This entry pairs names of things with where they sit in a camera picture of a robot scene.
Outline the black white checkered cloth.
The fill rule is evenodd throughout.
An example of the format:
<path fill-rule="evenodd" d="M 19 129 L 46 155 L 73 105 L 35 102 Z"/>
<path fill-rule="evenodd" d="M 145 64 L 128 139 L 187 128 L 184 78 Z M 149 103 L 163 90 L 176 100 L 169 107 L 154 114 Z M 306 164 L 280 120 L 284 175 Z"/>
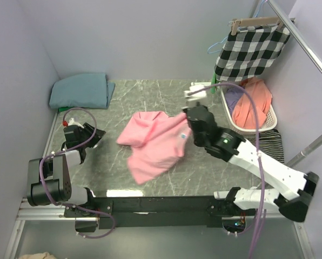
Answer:
<path fill-rule="evenodd" d="M 228 35 L 217 58 L 217 81 L 239 82 L 261 75 L 281 54 L 289 41 L 288 28 L 277 25 L 249 26 Z"/>

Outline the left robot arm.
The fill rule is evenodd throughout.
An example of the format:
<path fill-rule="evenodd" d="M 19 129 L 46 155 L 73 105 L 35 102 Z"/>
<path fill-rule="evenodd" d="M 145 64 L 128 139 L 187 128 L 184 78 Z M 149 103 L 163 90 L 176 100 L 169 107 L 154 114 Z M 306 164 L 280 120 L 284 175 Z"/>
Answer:
<path fill-rule="evenodd" d="M 52 155 L 43 163 L 41 158 L 29 161 L 27 200 L 31 206 L 74 204 L 81 215 L 89 217 L 95 213 L 96 203 L 89 199 L 89 189 L 71 184 L 69 169 L 81 165 L 86 158 L 86 149 L 95 148 L 106 132 L 88 123 L 69 124 L 63 131 L 62 148 L 75 149 Z"/>

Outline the beige cloth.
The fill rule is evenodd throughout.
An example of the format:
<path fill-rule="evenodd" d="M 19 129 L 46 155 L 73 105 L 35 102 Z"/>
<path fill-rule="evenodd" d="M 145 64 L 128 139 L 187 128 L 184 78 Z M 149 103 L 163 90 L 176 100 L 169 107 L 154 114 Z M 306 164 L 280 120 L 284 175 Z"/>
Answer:
<path fill-rule="evenodd" d="M 56 259 L 56 257 L 50 254 L 49 252 L 44 252 L 44 253 L 22 255 L 18 259 Z"/>

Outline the green hanging garment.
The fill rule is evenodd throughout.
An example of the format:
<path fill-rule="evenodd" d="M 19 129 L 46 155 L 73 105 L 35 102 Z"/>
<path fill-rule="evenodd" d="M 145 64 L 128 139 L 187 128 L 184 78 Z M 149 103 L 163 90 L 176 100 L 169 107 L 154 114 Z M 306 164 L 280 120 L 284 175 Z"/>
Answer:
<path fill-rule="evenodd" d="M 213 76 L 212 76 L 212 79 L 211 79 L 211 85 L 214 85 L 214 86 L 210 88 L 210 92 L 212 94 L 215 94 L 215 92 L 216 92 L 217 87 L 215 86 L 215 84 L 217 84 L 217 83 L 218 83 L 218 81 L 217 81 L 217 78 L 216 78 L 216 74 L 214 72 Z"/>

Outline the purple garment in basket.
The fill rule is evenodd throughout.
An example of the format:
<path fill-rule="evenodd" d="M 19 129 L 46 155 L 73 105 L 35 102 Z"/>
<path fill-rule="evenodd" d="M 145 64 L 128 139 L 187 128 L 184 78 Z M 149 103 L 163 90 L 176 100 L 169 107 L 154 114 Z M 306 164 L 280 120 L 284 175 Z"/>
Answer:
<path fill-rule="evenodd" d="M 232 115 L 233 110 L 239 101 L 239 99 L 243 96 L 244 91 L 242 87 L 230 87 L 226 90 L 226 93 L 224 94 L 227 107 L 229 109 L 230 115 Z"/>

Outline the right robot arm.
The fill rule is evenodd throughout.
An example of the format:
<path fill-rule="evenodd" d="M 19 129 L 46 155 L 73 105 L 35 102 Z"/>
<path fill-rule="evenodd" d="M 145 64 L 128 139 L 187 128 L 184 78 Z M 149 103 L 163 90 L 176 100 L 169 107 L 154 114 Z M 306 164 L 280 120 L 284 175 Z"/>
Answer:
<path fill-rule="evenodd" d="M 216 199 L 225 200 L 229 214 L 238 215 L 249 209 L 278 210 L 289 220 L 305 221 L 319 181 L 316 173 L 303 173 L 287 167 L 258 150 L 242 135 L 219 127 L 206 106 L 186 108 L 184 112 L 196 146 L 261 179 L 260 189 L 233 187 L 226 196 L 215 192 Z"/>

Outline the black mounting base bar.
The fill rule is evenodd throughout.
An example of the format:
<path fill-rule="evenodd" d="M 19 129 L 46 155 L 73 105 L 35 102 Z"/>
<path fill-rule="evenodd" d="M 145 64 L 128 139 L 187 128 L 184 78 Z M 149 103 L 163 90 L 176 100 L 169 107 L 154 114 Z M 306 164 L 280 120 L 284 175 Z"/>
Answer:
<path fill-rule="evenodd" d="M 253 216 L 213 196 L 94 197 L 87 209 L 108 213 L 116 227 L 207 226 L 220 228 L 226 217 Z"/>

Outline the black white striped garment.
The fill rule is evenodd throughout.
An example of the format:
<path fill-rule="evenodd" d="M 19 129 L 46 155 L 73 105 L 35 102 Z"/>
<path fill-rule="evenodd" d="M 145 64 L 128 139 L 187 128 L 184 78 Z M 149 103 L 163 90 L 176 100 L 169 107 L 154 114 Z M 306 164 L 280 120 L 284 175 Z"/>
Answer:
<path fill-rule="evenodd" d="M 278 162 L 285 162 L 281 134 L 277 129 L 259 132 L 259 149 Z"/>

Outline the metal clothes rack pole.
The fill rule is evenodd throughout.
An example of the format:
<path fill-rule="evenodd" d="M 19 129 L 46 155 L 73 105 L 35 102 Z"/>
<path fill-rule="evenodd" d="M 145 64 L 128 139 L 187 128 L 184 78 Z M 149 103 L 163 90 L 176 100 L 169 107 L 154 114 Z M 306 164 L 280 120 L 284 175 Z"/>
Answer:
<path fill-rule="evenodd" d="M 285 27 L 289 30 L 290 34 L 296 40 L 298 45 L 302 48 L 302 50 L 322 75 L 322 59 L 314 52 L 313 48 L 308 44 L 301 32 L 291 21 L 288 15 L 282 10 L 282 8 L 276 3 L 276 1 L 268 0 L 267 3 L 277 17 L 284 23 Z"/>

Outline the pink t-shirt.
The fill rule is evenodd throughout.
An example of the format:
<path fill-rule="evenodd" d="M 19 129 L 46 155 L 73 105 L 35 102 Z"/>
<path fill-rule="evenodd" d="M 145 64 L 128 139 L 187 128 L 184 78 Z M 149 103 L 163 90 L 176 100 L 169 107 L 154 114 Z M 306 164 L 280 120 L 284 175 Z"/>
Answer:
<path fill-rule="evenodd" d="M 116 143 L 131 147 L 127 166 L 141 185 L 168 171 L 184 156 L 190 135 L 184 112 L 174 117 L 163 111 L 136 112 Z"/>

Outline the folded teal t-shirt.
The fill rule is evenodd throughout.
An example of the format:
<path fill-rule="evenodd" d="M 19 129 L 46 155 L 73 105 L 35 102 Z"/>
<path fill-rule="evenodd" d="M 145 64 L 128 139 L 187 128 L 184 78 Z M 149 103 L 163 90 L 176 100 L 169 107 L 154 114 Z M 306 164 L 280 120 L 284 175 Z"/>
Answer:
<path fill-rule="evenodd" d="M 57 81 L 52 88 L 49 106 L 107 109 L 115 83 L 105 73 L 82 73 Z"/>

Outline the wooden clothes hanger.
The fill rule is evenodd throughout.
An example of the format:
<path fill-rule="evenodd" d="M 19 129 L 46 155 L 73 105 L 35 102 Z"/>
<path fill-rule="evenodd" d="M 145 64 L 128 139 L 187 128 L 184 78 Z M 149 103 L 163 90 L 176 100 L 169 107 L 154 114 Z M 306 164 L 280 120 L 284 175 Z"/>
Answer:
<path fill-rule="evenodd" d="M 236 35 L 239 27 L 261 26 L 277 24 L 278 28 L 282 28 L 284 23 L 278 17 L 255 17 L 244 19 L 233 19 L 228 23 L 231 28 L 229 35 Z"/>

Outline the aluminium frame rail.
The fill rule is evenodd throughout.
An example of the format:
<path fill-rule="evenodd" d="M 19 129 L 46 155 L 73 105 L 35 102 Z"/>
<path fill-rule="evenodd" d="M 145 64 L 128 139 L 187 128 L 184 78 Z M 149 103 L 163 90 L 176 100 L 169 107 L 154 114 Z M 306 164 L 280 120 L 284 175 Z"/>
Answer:
<path fill-rule="evenodd" d="M 47 205 L 32 207 L 29 205 L 27 199 L 23 198 L 4 258 L 17 258 L 16 252 L 26 221 L 97 221 L 95 217 L 65 217 L 65 211 L 66 209 L 64 206 L 57 207 L 54 205 Z"/>

